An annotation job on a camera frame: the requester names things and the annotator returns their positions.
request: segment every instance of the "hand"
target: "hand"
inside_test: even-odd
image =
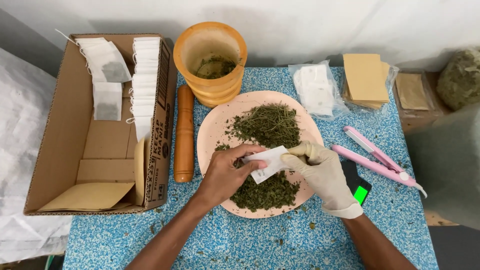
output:
[[[201,197],[208,210],[221,204],[237,191],[252,171],[267,167],[262,160],[252,160],[238,169],[233,163],[238,158],[265,150],[258,145],[241,144],[235,148],[215,151],[194,196]]]
[[[317,143],[303,141],[283,154],[282,161],[300,172],[324,202],[322,209],[334,216],[354,219],[363,213],[347,186],[338,154]]]

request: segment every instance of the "green display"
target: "green display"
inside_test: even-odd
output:
[[[363,187],[359,186],[357,188],[357,191],[355,191],[355,194],[353,195],[355,197],[355,199],[357,199],[357,201],[362,204],[363,203],[363,200],[365,199],[365,197],[367,196],[367,193],[368,191],[366,189],[364,189]]]

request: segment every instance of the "pink plate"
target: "pink plate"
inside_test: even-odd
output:
[[[253,107],[270,103],[284,103],[292,109],[296,109],[297,122],[300,128],[300,140],[309,140],[323,145],[322,136],[317,125],[296,100],[275,91],[253,91],[238,95],[232,101],[216,106],[205,117],[197,137],[197,157],[202,174],[205,174],[207,171],[212,154],[217,147],[217,141],[220,141],[220,144],[228,144],[230,147],[235,147],[242,143],[234,136],[230,136],[229,140],[228,135],[225,134],[225,131],[229,130],[227,126],[232,123],[233,117],[242,115],[244,111],[249,111]],[[286,175],[291,183],[300,182],[300,190],[295,196],[294,206],[283,206],[282,208],[270,208],[268,210],[258,209],[256,212],[252,212],[248,209],[238,208],[230,199],[224,201],[221,206],[235,215],[249,219],[269,218],[286,213],[300,206],[314,194],[313,190],[298,172],[292,175],[287,172]]]

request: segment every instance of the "digital scale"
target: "digital scale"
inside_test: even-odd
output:
[[[353,161],[342,161],[343,174],[347,180],[347,186],[350,188],[353,196],[360,205],[363,205],[372,185],[363,180],[357,172],[357,164]]]

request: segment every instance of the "table surface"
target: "table surface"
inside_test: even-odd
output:
[[[337,82],[343,68],[332,68]],[[179,74],[178,85],[185,80]],[[297,98],[288,68],[246,68],[241,92],[274,90]],[[342,145],[373,160],[342,131],[355,127],[413,175],[407,145],[390,88],[385,114],[359,112],[332,122],[315,119],[325,146]],[[210,109],[195,100],[195,142],[202,120]],[[176,125],[177,107],[175,106]],[[419,269],[438,269],[419,193],[357,165],[359,175],[372,184],[363,208],[373,223]],[[161,212],[111,216],[74,216],[63,264],[65,270],[123,269],[185,205],[202,176],[195,158],[190,183],[173,180],[170,164],[168,201]],[[313,195],[306,211],[291,211],[265,219],[246,219],[217,206],[198,224],[181,250],[173,269],[363,269],[361,259],[339,218],[321,211]],[[316,224],[310,229],[310,222]]]

